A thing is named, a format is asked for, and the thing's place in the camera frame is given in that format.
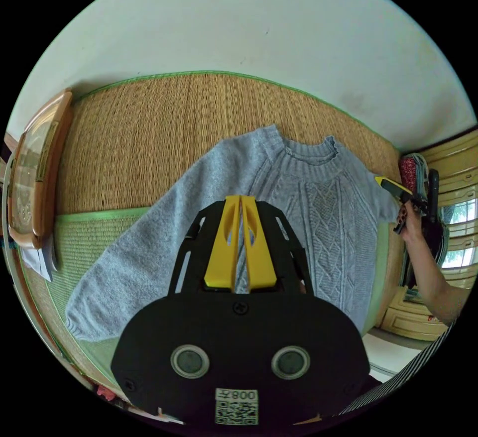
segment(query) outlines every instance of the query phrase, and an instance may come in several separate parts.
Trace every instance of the screw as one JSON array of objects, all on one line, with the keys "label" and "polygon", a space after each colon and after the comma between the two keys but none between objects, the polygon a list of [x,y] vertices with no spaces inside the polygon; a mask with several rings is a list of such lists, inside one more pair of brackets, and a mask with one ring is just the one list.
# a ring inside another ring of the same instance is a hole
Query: screw
[{"label": "screw", "polygon": [[130,392],[134,392],[136,390],[136,385],[133,381],[131,381],[130,379],[125,379],[124,380],[124,386],[130,391]]},{"label": "screw", "polygon": [[244,301],[237,301],[233,304],[233,311],[242,316],[249,311],[249,305]]}]

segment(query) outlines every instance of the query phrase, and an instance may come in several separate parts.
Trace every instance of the sweater sleeve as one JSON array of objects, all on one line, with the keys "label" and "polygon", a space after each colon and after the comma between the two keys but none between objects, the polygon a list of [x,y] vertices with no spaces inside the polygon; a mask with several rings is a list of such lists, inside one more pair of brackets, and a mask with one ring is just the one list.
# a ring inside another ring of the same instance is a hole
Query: sweater sleeve
[{"label": "sweater sleeve", "polygon": [[266,160],[251,132],[223,140],[197,161],[81,278],[66,306],[72,336],[118,337],[138,311],[166,296],[179,246],[196,214],[227,195],[248,195]]},{"label": "sweater sleeve", "polygon": [[378,175],[369,171],[352,152],[345,147],[342,147],[342,152],[347,156],[351,184],[362,197],[377,223],[395,222],[400,210],[398,200],[375,181]]}]

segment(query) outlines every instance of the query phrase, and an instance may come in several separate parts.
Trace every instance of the gray sweater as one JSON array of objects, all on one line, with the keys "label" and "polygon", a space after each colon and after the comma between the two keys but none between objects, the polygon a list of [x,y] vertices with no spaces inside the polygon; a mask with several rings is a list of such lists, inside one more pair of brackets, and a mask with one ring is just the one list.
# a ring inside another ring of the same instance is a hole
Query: gray sweater
[{"label": "gray sweater", "polygon": [[[202,208],[251,195],[280,208],[306,249],[315,296],[361,331],[375,276],[377,223],[399,205],[332,136],[319,145],[281,137],[276,126],[221,141],[109,246],[74,289],[66,326],[76,339],[118,337],[166,296],[178,248]],[[236,292],[247,292],[244,245]]]}]

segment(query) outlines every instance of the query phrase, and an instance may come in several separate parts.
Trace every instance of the hand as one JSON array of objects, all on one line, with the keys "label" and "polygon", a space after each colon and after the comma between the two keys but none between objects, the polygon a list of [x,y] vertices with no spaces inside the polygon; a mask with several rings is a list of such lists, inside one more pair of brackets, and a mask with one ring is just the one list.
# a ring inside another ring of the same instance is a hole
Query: hand
[{"label": "hand", "polygon": [[418,213],[418,209],[412,205],[410,201],[405,203],[407,210],[407,218],[405,219],[405,227],[400,233],[405,243],[413,243],[423,239],[422,235],[422,217]]}]

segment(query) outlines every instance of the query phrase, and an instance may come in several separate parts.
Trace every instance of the white wall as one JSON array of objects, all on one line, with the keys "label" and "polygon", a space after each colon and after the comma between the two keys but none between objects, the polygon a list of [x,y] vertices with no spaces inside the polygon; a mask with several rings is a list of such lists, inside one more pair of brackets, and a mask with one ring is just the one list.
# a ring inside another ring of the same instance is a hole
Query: white wall
[{"label": "white wall", "polygon": [[57,36],[8,124],[19,138],[63,87],[190,70],[256,75],[310,92],[395,146],[475,123],[450,64],[389,0],[97,0]]}]

